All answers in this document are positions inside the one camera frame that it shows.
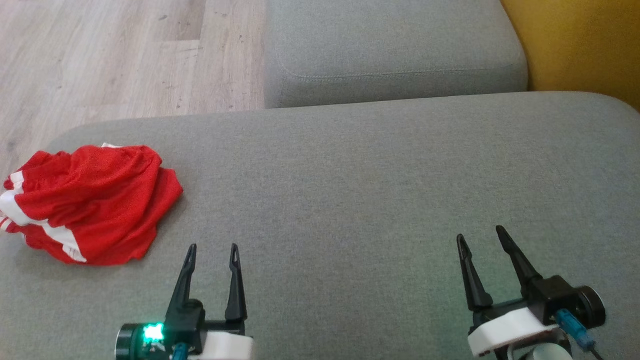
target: gray sofa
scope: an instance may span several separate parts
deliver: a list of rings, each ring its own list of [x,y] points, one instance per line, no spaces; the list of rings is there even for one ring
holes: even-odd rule
[[[518,92],[499,0],[268,0],[268,108]]]
[[[494,299],[513,299],[516,275],[493,230],[502,224],[543,275],[599,292],[600,352],[633,359],[639,138],[630,106],[561,92],[74,129],[48,150],[148,144],[184,195],[145,259],[125,266],[67,266],[3,238],[2,358],[111,359],[123,323],[163,319],[192,242],[192,295],[221,317],[236,242],[258,359],[470,359],[454,240],[465,234]]]

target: white stripe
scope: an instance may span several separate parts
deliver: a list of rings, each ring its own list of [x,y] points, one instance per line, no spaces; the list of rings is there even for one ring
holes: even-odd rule
[[[13,183],[13,188],[15,188],[16,186],[20,186],[20,188],[22,188],[22,182],[24,181],[22,171],[14,172],[13,174],[9,175],[9,180],[11,180],[11,182]]]
[[[0,222],[0,230],[6,231],[6,228],[9,227],[9,224],[11,224],[11,223],[12,223],[12,221],[6,218],[2,222]]]
[[[71,230],[66,226],[51,227],[51,225],[49,225],[49,219],[32,219],[18,206],[18,203],[15,201],[15,196],[22,193],[22,183],[24,182],[22,171],[14,172],[9,178],[13,182],[13,190],[7,190],[0,195],[0,211],[20,226],[27,224],[42,226],[45,234],[63,245],[62,250],[69,255],[70,258],[85,263],[86,259],[80,253],[76,237]]]

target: blue connector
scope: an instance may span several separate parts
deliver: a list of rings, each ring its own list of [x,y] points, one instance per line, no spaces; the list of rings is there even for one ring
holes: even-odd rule
[[[187,360],[189,347],[185,343],[177,343],[173,348],[173,360]]]
[[[569,334],[578,346],[584,351],[591,351],[595,346],[595,340],[589,335],[587,329],[567,309],[556,312],[556,322],[564,332]]]

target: wooden floor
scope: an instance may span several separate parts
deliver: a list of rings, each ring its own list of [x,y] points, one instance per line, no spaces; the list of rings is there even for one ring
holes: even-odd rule
[[[254,110],[263,0],[0,0],[0,177],[92,122]]]

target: black plastic claw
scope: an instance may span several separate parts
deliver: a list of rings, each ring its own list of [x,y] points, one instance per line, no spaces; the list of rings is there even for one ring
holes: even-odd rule
[[[516,270],[518,280],[520,281],[520,293],[523,298],[526,299],[529,292],[527,289],[531,281],[540,280],[542,276],[536,271],[533,265],[531,265],[527,257],[524,256],[522,250],[516,245],[504,227],[498,225],[495,227],[495,231],[498,233],[498,239],[500,239],[502,249],[511,257],[513,268]]]
[[[465,241],[465,237],[459,234],[456,238],[458,242],[458,255],[460,256],[460,267],[462,268],[462,280],[465,284],[467,294],[467,306],[471,311],[477,311],[493,304],[493,299],[485,290],[480,277],[471,261],[471,250]]]
[[[225,310],[225,319],[228,322],[242,322],[247,318],[246,302],[244,301],[244,285],[242,282],[242,268],[240,267],[240,253],[238,245],[231,245],[231,257],[229,259],[231,269],[231,287],[229,288],[229,300]]]
[[[196,268],[197,251],[198,247],[196,244],[191,244],[191,246],[189,246],[187,256],[184,258],[184,263],[182,264],[182,270],[180,271],[178,280],[175,283],[175,288],[173,289],[173,295],[171,296],[171,302],[169,302],[167,313],[172,309],[181,308],[189,299],[189,292],[191,290],[191,274],[193,274],[193,271]]]
[[[182,270],[164,318],[164,345],[172,349],[178,343],[186,343],[194,354],[200,354],[207,332],[204,330],[205,311],[197,299],[189,299],[191,274],[196,268],[196,244],[191,244],[184,258]]]

